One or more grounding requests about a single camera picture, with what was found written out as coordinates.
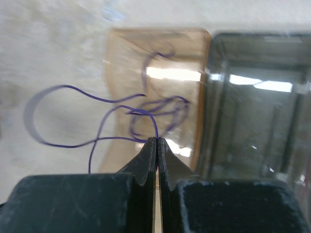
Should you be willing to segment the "grey transparent bin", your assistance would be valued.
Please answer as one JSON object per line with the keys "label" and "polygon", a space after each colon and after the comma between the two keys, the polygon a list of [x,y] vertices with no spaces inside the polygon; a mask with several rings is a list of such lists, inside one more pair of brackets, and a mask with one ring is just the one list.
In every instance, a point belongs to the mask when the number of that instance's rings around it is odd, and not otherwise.
{"label": "grey transparent bin", "polygon": [[214,36],[197,173],[304,181],[310,156],[310,33]]}

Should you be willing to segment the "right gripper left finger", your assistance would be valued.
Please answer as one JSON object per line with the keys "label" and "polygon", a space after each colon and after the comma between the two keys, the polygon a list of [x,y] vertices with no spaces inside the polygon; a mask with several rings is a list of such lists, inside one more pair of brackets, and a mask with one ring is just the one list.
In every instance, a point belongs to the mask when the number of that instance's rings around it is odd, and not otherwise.
{"label": "right gripper left finger", "polygon": [[3,233],[152,233],[156,140],[115,173],[21,179],[0,208]]}

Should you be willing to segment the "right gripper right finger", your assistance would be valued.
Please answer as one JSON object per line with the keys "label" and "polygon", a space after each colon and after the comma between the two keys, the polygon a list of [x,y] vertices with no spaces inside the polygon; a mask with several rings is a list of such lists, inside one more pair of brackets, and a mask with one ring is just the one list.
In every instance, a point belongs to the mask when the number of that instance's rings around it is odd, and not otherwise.
{"label": "right gripper right finger", "polygon": [[308,233],[310,224],[285,182],[205,180],[157,143],[165,233]]}

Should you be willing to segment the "orange transparent bin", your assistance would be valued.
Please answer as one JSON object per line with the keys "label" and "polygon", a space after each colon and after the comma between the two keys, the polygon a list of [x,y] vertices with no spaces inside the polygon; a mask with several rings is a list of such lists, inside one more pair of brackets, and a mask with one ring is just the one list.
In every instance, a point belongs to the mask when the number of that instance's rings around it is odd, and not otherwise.
{"label": "orange transparent bin", "polygon": [[133,94],[125,105],[154,115],[115,111],[115,135],[100,171],[115,171],[142,148],[155,131],[195,169],[203,130],[204,82],[211,44],[202,28],[122,28],[106,37],[104,81],[114,99]]}

